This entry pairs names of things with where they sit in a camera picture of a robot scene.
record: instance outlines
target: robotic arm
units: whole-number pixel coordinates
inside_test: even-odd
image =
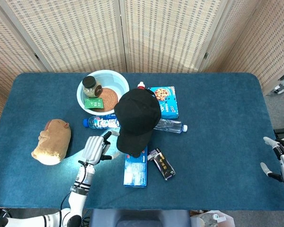
[[[79,227],[82,222],[83,207],[95,174],[94,166],[101,160],[113,159],[112,156],[105,155],[110,146],[107,139],[111,135],[119,136],[119,133],[108,131],[104,136],[88,138],[82,154],[83,161],[79,161],[81,166],[69,192],[70,208],[62,209],[61,205],[61,210],[55,214],[34,218],[0,218],[0,227]]]
[[[268,137],[264,137],[263,139],[267,145],[270,145],[273,148],[275,155],[278,158],[281,165],[281,175],[270,171],[270,169],[267,167],[267,165],[264,162],[260,163],[261,168],[268,177],[276,179],[279,182],[284,182],[284,139],[272,140]]]

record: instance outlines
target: grey floor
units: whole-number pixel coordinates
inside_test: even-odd
[[[269,94],[265,102],[274,129],[284,128],[284,93]],[[55,213],[54,209],[11,209],[14,218],[30,218],[38,215]],[[227,211],[232,216],[236,227],[284,227],[284,211]]]

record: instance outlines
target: black baseball cap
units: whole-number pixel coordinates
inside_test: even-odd
[[[140,156],[161,118],[160,105],[154,93],[146,89],[130,90],[115,105],[115,115],[121,126],[118,150],[134,157]]]

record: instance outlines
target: jar lid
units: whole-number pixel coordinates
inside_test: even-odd
[[[86,88],[92,88],[96,85],[96,79],[93,76],[87,76],[83,79],[82,84]]]

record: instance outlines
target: black package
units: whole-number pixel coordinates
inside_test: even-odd
[[[156,163],[165,180],[168,180],[176,174],[175,170],[163,156],[159,148],[150,151],[148,153],[147,160],[153,160]]]

